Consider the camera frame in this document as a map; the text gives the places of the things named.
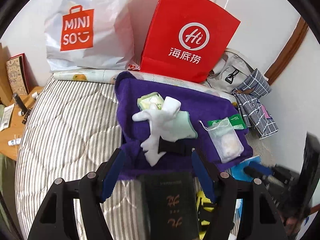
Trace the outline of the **person's right hand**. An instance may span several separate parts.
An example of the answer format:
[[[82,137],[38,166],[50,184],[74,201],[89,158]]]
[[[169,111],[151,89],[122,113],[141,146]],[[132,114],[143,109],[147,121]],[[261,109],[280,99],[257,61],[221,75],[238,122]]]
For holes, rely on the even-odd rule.
[[[285,232],[288,239],[296,239],[301,228],[308,222],[309,217],[305,217],[303,220],[298,220],[296,217],[285,218],[281,216],[281,221],[285,228]]]

